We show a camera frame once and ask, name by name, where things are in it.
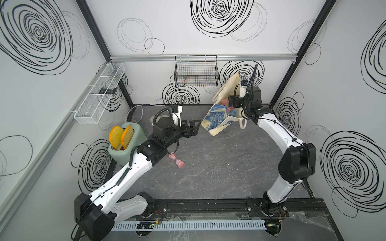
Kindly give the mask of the canvas bag with starry print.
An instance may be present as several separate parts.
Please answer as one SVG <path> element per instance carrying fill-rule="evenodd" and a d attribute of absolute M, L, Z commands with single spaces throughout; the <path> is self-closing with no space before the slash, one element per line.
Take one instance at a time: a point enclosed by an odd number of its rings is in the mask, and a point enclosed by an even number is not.
<path fill-rule="evenodd" d="M 247 120 L 241 116 L 242 108 L 230 106 L 228 100 L 228 97 L 234 95 L 234 90 L 241 81 L 239 73 L 236 72 L 213 97 L 214 104 L 201 122 L 201 126 L 213 137 L 232 123 L 239 123 L 241 130 L 246 128 Z"/>

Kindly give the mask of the pink hourglass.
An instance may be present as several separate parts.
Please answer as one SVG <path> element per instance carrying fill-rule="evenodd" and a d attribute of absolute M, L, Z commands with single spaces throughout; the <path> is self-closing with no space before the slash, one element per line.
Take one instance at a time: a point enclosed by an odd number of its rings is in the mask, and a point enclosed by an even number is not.
<path fill-rule="evenodd" d="M 184 161 L 182 161 L 181 159 L 178 159 L 175 154 L 169 154 L 169 158 L 172 159 L 173 161 L 175 161 L 176 165 L 178 166 L 178 168 L 182 168 L 184 166 Z"/>

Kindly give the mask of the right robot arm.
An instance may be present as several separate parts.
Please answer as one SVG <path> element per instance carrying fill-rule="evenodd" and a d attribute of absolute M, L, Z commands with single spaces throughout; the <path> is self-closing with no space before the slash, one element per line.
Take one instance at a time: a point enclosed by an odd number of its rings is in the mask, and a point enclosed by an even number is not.
<path fill-rule="evenodd" d="M 291 192 L 315 173 L 316 147 L 292 134 L 274 114 L 271 107 L 262 105 L 259 88 L 237 85 L 229 97 L 241 115 L 252 120 L 278 145 L 283 156 L 278 164 L 279 176 L 273 186 L 263 194 L 261 209 L 273 216 L 284 208 Z"/>

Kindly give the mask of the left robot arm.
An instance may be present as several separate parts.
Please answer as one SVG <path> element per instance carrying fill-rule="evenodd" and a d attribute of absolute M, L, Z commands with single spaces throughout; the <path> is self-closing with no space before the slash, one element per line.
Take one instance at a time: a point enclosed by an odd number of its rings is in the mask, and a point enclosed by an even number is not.
<path fill-rule="evenodd" d="M 153 133 L 131 151 L 128 163 L 111 179 L 90 194 L 81 193 L 74 200 L 76 225 L 92 241 L 103 240 L 114 225 L 137 215 L 149 216 L 153 199 L 145 192 L 120 201 L 122 195 L 147 171 L 155 166 L 172 144 L 181 138 L 196 136 L 201 121 L 161 118 L 153 125 Z"/>

